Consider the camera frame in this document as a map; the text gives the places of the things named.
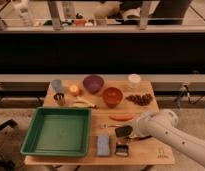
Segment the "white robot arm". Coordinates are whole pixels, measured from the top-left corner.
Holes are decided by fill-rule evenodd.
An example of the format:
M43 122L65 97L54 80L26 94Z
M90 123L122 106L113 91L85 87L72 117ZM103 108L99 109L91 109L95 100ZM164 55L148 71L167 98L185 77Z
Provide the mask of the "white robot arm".
M176 128L179 118L169 109L146 111L131 122L139 138L152 136L205 167L205 141Z

